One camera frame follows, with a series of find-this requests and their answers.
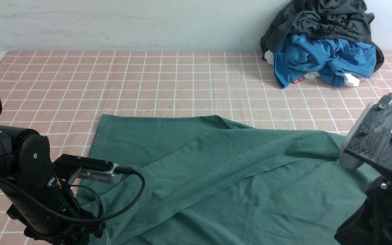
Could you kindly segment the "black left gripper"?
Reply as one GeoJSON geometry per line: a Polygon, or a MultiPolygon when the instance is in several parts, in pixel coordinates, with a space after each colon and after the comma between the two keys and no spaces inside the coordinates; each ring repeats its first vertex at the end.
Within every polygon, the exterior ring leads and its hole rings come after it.
{"type": "Polygon", "coordinates": [[[25,225],[24,235],[51,245],[88,245],[90,236],[102,238],[106,224],[72,222],[46,211],[33,202],[12,204],[6,212],[11,219],[25,225]]]}

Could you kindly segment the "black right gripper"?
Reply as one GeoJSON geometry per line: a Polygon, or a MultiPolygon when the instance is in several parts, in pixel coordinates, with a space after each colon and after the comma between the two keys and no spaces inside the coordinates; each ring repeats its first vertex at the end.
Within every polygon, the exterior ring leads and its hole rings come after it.
{"type": "Polygon", "coordinates": [[[365,163],[379,173],[366,199],[336,231],[341,245],[392,245],[392,137],[378,143],[351,139],[340,158],[345,166],[365,163]]]}

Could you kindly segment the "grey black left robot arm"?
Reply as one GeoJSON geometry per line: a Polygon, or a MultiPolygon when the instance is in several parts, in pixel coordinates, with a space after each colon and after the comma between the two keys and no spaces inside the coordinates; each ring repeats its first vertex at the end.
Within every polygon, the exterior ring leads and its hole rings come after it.
{"type": "Polygon", "coordinates": [[[71,185],[85,157],[50,158],[48,137],[0,126],[0,190],[11,201],[7,214],[25,225],[24,235],[51,245],[88,245],[101,238],[104,221],[81,208],[71,185]]]}

